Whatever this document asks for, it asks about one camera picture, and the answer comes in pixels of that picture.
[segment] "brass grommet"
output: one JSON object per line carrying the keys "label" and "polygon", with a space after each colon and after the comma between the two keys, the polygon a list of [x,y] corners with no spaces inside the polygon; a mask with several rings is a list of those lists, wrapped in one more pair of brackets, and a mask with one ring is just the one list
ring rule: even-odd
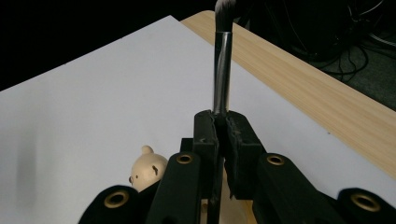
{"label": "brass grommet", "polygon": [[273,165],[283,165],[285,164],[285,160],[282,157],[277,155],[271,155],[267,157],[267,161]]}
{"label": "brass grommet", "polygon": [[107,195],[104,204],[108,208],[118,208],[128,202],[129,194],[126,190],[120,189]]}
{"label": "brass grommet", "polygon": [[369,212],[378,212],[381,210],[381,205],[373,198],[368,195],[362,193],[354,193],[350,196],[350,199],[354,204],[358,207],[369,211]]}
{"label": "brass grommet", "polygon": [[183,154],[183,155],[178,156],[176,158],[176,161],[180,164],[188,164],[188,163],[192,162],[192,156]]}

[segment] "hole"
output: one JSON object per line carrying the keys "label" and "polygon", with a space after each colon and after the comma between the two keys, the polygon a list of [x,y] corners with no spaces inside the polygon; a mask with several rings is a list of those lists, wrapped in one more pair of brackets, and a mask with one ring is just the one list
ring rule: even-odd
{"label": "hole", "polygon": [[374,198],[368,195],[362,193],[355,193],[350,196],[350,199],[354,204],[366,211],[378,212],[379,210],[381,210],[381,206],[379,205],[379,203]]}
{"label": "hole", "polygon": [[165,217],[163,224],[177,224],[177,219],[175,217]]}
{"label": "hole", "polygon": [[188,164],[188,163],[192,162],[192,156],[180,155],[177,157],[177,162],[180,164]]}
{"label": "hole", "polygon": [[128,202],[129,194],[126,190],[117,190],[105,198],[105,206],[107,208],[118,208]]}
{"label": "hole", "polygon": [[267,161],[273,165],[283,165],[285,164],[285,160],[282,157],[271,155],[267,157]]}

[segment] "light wood tabletop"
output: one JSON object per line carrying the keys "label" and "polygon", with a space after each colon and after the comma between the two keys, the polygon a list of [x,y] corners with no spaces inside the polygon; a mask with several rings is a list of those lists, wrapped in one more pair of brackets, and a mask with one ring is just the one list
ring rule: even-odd
{"label": "light wood tabletop", "polygon": [[[214,45],[215,14],[182,21]],[[396,179],[396,112],[250,31],[233,26],[233,60]]]}

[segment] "bear ear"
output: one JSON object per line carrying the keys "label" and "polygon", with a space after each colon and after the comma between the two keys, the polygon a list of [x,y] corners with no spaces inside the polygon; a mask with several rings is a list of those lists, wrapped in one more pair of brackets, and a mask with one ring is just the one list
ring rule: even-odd
{"label": "bear ear", "polygon": [[149,154],[149,153],[154,153],[154,150],[152,150],[152,148],[149,146],[142,146],[142,154]]}

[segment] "wooden bear figurine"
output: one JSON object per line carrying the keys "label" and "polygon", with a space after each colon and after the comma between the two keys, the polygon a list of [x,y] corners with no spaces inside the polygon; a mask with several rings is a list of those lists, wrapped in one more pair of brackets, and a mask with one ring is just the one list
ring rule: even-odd
{"label": "wooden bear figurine", "polygon": [[143,146],[142,155],[137,158],[132,166],[129,182],[132,188],[141,192],[163,178],[168,160],[155,154],[151,147]]}

